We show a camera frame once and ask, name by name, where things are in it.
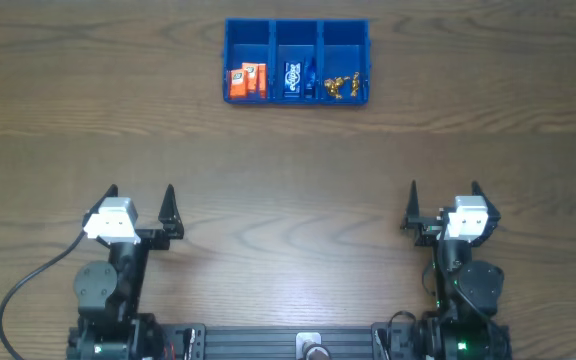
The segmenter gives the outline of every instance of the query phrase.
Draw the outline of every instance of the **gold candy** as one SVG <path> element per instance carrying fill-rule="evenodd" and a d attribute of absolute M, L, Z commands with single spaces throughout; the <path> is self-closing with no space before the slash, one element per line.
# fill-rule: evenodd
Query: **gold candy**
<path fill-rule="evenodd" d="M 339 88 L 342 87 L 347 80 L 350 80 L 349 76 L 324 80 L 324 86 L 328 91 L 328 95 L 334 96 L 335 99 L 342 99 L 342 96 L 339 94 Z"/>
<path fill-rule="evenodd" d="M 359 73 L 356 72 L 355 76 L 352 78 L 352 92 L 350 96 L 357 97 L 357 93 L 359 92 Z"/>

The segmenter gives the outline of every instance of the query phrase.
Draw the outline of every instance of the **orange box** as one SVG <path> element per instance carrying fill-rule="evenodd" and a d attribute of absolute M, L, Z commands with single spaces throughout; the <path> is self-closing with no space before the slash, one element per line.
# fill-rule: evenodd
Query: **orange box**
<path fill-rule="evenodd" d="M 243 64 L 241 64 L 241 68 L 248 72 L 248 92 L 249 93 L 257 92 L 258 65 L 259 64 L 255 64 L 255 63 L 243 63 Z"/>
<path fill-rule="evenodd" d="M 262 99 L 266 98 L 266 64 L 259 64 L 257 72 L 259 73 L 259 96 Z"/>
<path fill-rule="evenodd" d="M 228 95 L 231 99 L 241 99 L 248 95 L 248 76 L 244 69 L 230 71 L 230 89 Z"/>

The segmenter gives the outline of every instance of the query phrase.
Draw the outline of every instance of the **wooden surface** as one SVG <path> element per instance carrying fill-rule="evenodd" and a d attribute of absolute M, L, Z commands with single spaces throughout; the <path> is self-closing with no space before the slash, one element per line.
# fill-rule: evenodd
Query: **wooden surface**
<path fill-rule="evenodd" d="M 365 108 L 232 107 L 225 17 L 371 19 Z M 162 322 L 368 325 L 432 309 L 430 250 L 397 229 L 480 181 L 503 214 L 475 257 L 505 270 L 516 359 L 576 357 L 576 1 L 0 1 L 0 301 L 63 250 L 111 183 L 187 239 L 150 257 Z M 64 356 L 85 242 L 5 325 Z M 9 356 L 0 344 L 0 359 Z"/>

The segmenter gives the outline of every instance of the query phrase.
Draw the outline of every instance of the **blue tray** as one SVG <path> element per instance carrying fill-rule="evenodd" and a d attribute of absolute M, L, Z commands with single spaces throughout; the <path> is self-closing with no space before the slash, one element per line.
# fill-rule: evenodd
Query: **blue tray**
<path fill-rule="evenodd" d="M 316 64 L 315 96 L 284 97 L 284 63 L 313 58 Z M 267 97 L 250 94 L 246 99 L 228 96 L 228 71 L 241 69 L 243 62 L 267 64 Z M 231 104 L 325 104 L 362 105 L 370 96 L 370 37 L 365 19 L 226 19 L 224 36 L 223 96 Z M 340 94 L 328 95 L 324 80 L 352 77 L 359 72 L 361 86 L 351 97 L 350 81 Z"/>

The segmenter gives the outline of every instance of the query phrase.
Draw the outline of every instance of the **blue eclipse gum pack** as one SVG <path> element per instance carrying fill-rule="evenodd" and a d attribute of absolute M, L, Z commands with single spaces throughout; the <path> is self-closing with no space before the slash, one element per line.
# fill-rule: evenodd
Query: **blue eclipse gum pack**
<path fill-rule="evenodd" d="M 229 98 L 228 72 L 241 69 L 244 62 L 266 64 L 265 98 L 259 91 Z M 363 105 L 370 96 L 371 67 L 365 19 L 225 21 L 222 86 L 224 100 L 231 104 Z M 328 94 L 324 80 L 352 78 L 355 72 L 360 74 L 356 97 L 350 95 L 351 81 L 339 88 L 341 99 Z"/>

